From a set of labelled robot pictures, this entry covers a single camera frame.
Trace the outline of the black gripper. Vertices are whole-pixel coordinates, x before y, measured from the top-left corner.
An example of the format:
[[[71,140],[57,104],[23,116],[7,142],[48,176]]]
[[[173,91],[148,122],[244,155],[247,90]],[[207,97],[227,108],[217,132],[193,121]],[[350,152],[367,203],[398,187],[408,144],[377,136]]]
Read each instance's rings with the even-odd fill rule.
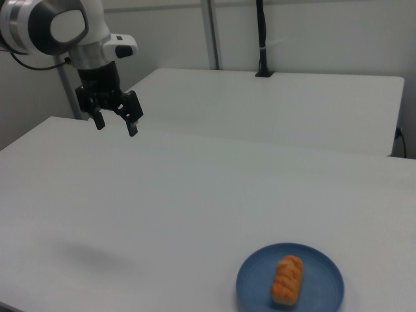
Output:
[[[144,115],[134,91],[123,92],[115,62],[91,70],[79,70],[81,86],[75,93],[82,112],[87,113],[97,130],[105,127],[102,110],[120,116],[127,126],[130,137],[138,133],[138,120]]]

